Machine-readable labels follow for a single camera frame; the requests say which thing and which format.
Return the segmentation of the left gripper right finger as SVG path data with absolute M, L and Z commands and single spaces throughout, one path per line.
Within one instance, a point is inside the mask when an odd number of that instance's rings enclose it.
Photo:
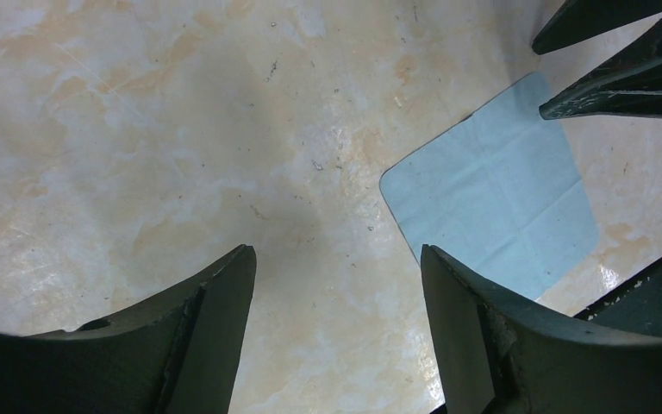
M 662 413 L 662 337 L 569 317 L 422 248 L 441 413 Z

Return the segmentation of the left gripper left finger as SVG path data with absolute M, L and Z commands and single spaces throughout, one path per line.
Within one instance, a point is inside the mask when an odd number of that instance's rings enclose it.
M 68 332 L 0 333 L 0 413 L 225 413 L 253 298 L 254 249 Z

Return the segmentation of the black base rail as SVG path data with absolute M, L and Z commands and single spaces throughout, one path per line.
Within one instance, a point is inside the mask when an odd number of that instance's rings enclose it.
M 581 310 L 576 318 L 662 337 L 662 258 Z

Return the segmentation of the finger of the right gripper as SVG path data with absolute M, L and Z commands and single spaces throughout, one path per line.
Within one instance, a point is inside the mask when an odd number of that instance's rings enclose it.
M 542 55 L 662 12 L 662 0 L 567 0 L 534 37 Z
M 546 120 L 594 115 L 662 118 L 662 16 L 619 53 L 542 104 L 540 115 Z

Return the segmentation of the blue cleaning cloth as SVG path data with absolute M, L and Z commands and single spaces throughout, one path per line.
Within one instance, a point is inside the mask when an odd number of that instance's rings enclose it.
M 552 96 L 532 72 L 380 179 L 415 256 L 434 245 L 530 299 L 597 246 L 599 230 Z

